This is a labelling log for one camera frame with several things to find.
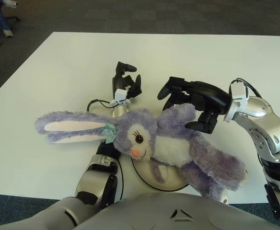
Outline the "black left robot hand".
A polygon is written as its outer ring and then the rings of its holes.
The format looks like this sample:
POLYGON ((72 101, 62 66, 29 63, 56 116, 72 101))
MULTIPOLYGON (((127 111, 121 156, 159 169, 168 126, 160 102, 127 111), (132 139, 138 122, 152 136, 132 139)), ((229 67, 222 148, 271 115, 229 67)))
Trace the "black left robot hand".
POLYGON ((126 94, 126 99, 135 98, 142 93, 141 90, 141 76, 137 75, 134 81, 130 75, 124 77, 126 72, 136 72, 137 68, 133 65, 118 62, 116 66, 116 74, 112 78, 113 96, 117 89, 126 90, 129 86, 126 94))

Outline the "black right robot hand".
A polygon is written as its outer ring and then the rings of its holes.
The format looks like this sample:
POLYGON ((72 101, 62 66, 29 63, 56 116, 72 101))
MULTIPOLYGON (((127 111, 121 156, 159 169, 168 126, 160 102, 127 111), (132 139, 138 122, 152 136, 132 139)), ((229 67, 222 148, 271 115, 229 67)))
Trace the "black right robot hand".
POLYGON ((185 127, 191 130, 211 134, 219 115, 229 109, 231 95, 222 89, 201 81, 186 81, 183 78, 170 77, 157 95, 158 100, 170 96, 163 110, 175 104, 192 104, 201 111, 197 121, 190 121, 185 127))

